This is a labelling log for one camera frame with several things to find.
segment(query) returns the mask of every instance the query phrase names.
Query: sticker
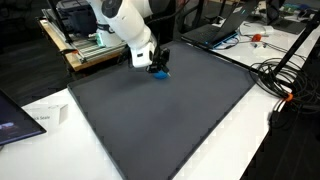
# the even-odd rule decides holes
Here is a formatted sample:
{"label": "sticker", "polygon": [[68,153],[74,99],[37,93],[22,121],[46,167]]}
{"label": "sticker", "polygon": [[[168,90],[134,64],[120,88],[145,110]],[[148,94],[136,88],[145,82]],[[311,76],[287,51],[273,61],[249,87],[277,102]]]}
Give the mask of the sticker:
{"label": "sticker", "polygon": [[241,9],[242,9],[242,6],[234,9],[233,13],[237,13],[237,12],[241,11]]}

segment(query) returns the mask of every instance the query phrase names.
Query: blue object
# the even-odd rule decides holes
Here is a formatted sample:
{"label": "blue object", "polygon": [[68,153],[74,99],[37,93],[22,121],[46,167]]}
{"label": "blue object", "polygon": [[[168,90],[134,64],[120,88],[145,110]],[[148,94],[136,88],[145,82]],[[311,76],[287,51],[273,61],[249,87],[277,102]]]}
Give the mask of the blue object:
{"label": "blue object", "polygon": [[159,71],[157,73],[154,73],[153,77],[155,77],[156,79],[165,79],[168,77],[168,74],[163,71]]}

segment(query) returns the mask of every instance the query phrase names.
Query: gray mat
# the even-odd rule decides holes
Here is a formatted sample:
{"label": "gray mat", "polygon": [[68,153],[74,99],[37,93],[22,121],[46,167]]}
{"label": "gray mat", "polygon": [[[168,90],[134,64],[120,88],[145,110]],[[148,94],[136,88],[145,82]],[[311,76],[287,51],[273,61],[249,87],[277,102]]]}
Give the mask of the gray mat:
{"label": "gray mat", "polygon": [[124,179],[171,179],[254,84],[248,70],[183,43],[171,50],[171,78],[126,65],[69,85]]}

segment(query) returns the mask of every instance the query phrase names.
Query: white table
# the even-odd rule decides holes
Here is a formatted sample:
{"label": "white table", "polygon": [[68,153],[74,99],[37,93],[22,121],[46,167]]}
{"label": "white table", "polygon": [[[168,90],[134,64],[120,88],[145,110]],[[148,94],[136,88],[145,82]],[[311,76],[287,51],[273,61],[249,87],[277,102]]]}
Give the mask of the white table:
{"label": "white table", "polygon": [[[319,36],[319,29],[316,33],[312,37]],[[289,48],[296,37],[278,32],[265,41]],[[298,52],[304,56],[314,44],[312,40],[306,43]],[[257,56],[256,49],[248,46],[241,44],[220,53],[247,65],[267,58]],[[281,57],[281,54],[272,50],[270,56]],[[239,179],[268,132],[267,120],[277,101],[254,86],[192,155],[175,179]],[[56,104],[68,104],[66,120],[60,123],[42,121],[40,123],[46,125],[47,134],[5,146],[0,152],[1,180],[121,179],[67,89],[24,108]]]}

